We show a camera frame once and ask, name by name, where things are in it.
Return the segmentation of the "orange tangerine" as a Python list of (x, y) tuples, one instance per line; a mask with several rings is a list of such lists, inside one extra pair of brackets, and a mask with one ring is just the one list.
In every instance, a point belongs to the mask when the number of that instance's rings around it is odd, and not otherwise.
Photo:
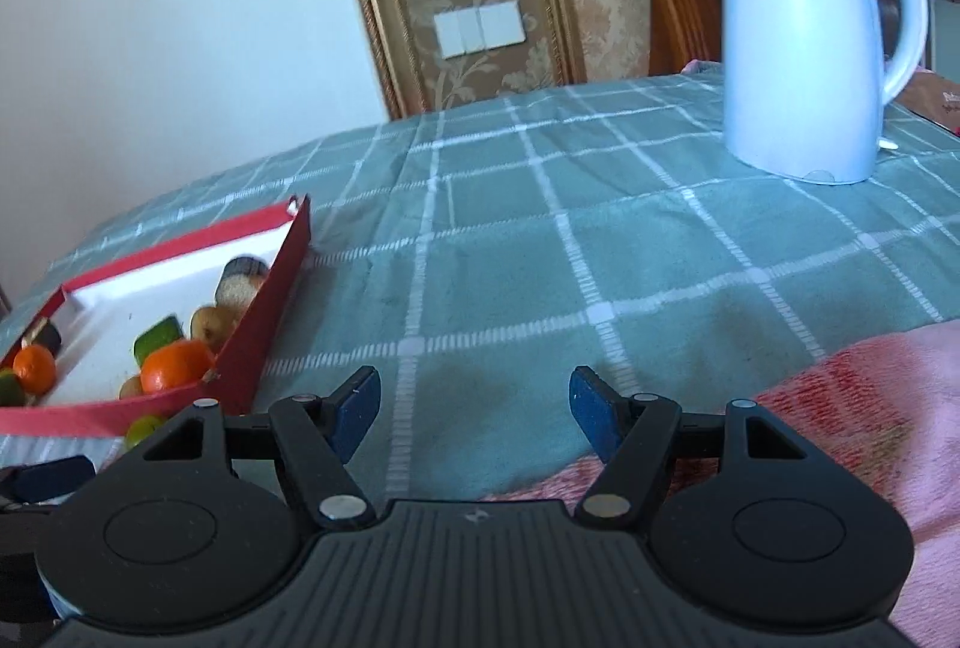
[(14, 356), (11, 368), (20, 380), (23, 391), (34, 398), (46, 396), (57, 382), (55, 357), (40, 344), (21, 347)]
[(156, 394), (197, 383), (215, 366), (215, 355), (199, 339), (179, 339), (156, 349), (140, 368), (143, 393)]

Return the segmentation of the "green fruit piece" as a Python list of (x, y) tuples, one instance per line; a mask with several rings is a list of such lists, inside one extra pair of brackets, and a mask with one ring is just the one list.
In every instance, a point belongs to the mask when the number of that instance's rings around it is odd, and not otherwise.
[(166, 318), (145, 329), (133, 341), (133, 359), (141, 367), (153, 352), (180, 341), (183, 337), (184, 332), (181, 323), (179, 323), (179, 318), (176, 315), (167, 315)]

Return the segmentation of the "round green fruit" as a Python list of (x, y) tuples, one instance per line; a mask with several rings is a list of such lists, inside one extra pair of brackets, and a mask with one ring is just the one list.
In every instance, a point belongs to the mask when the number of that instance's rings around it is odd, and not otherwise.
[(0, 406), (23, 407), (27, 402), (28, 395), (18, 375), (9, 368), (3, 368), (0, 372)]

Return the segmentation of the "small green lime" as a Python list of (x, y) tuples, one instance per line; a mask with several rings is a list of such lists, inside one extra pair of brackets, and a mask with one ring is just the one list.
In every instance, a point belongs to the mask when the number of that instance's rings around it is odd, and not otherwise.
[(148, 439), (149, 435), (153, 435), (156, 430), (160, 430), (164, 424), (166, 424), (166, 419), (163, 416), (146, 414), (146, 416), (139, 417), (130, 424), (127, 432), (125, 432), (125, 448), (132, 450), (132, 448), (142, 443), (143, 440)]

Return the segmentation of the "small brown fruit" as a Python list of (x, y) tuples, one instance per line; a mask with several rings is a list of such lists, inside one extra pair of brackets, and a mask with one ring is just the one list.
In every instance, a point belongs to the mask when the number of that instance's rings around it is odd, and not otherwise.
[(133, 377), (127, 378), (127, 380), (121, 384), (117, 398), (119, 398), (119, 400), (128, 400), (128, 398), (138, 398), (142, 396), (142, 394), (143, 385), (142, 380), (140, 380), (140, 375), (133, 375)]

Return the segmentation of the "brown kiwi-like fruit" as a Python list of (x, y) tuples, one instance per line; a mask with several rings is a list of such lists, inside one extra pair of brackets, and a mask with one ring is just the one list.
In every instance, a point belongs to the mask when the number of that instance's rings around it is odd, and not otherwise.
[(204, 305), (190, 318), (190, 338), (218, 354), (235, 331), (236, 316), (229, 308)]

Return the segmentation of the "red cardboard tray box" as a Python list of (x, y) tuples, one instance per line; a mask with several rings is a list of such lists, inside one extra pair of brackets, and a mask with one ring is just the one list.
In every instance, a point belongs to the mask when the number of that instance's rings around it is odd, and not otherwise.
[[(39, 318), (62, 334), (55, 357), (57, 382), (42, 398), (28, 394), (23, 407), (2, 407), (2, 430), (18, 437), (122, 437), (146, 414), (167, 417), (195, 400), (212, 398), (229, 414), (244, 414), (259, 389), (260, 374), (280, 316), (311, 240), (311, 203), (291, 198), (153, 248), (112, 261), (53, 289), (3, 355), (13, 370), (21, 338)], [(176, 315), (184, 337), (197, 308), (215, 304), (224, 265), (236, 256), (267, 263), (267, 279), (242, 315), (215, 366), (197, 383), (163, 393), (119, 400), (121, 384), (140, 368), (133, 341), (167, 315)]]

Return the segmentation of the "dark cut eggplant piece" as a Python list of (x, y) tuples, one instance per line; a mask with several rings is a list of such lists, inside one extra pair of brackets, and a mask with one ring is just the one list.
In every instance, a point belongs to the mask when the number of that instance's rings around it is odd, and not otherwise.
[(257, 256), (236, 256), (224, 265), (215, 289), (215, 304), (242, 315), (259, 294), (267, 279), (268, 267)]

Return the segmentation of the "green checkered tablecloth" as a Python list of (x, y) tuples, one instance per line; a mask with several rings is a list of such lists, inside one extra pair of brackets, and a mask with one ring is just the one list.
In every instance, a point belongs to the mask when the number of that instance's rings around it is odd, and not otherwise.
[(106, 222), (47, 279), (308, 198), (257, 400), (374, 365), (353, 469), (376, 497), (473, 499), (581, 458), (578, 365), (704, 411), (866, 339), (958, 328), (957, 139), (895, 105), (874, 175), (817, 187), (743, 166), (720, 127), (701, 65), (334, 134)]

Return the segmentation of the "pink floral towel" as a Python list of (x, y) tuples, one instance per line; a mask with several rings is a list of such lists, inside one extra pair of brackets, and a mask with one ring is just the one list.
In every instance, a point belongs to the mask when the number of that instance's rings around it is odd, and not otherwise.
[(704, 411), (675, 403), (651, 518), (574, 516), (596, 453), (517, 494), (524, 517), (547, 499), (573, 510), (548, 534), (562, 588), (599, 606), (576, 617), (581, 645), (615, 628), (638, 646), (957, 643), (955, 323), (866, 339)]

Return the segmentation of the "white electric kettle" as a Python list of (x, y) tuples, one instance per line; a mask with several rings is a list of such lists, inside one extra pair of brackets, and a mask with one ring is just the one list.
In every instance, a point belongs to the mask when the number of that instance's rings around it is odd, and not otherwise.
[(722, 0), (726, 149), (779, 177), (864, 182), (928, 27), (928, 0)]

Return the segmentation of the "brown packet on table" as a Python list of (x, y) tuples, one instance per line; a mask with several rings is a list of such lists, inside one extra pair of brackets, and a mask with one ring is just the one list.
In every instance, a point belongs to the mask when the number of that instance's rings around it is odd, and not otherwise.
[(919, 66), (896, 102), (940, 128), (960, 134), (960, 84)]

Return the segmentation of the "white wall switch plate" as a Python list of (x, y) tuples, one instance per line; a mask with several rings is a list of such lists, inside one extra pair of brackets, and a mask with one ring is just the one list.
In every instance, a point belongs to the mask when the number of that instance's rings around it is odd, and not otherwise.
[(433, 26), (443, 60), (514, 47), (527, 40), (516, 0), (444, 11), (433, 16)]

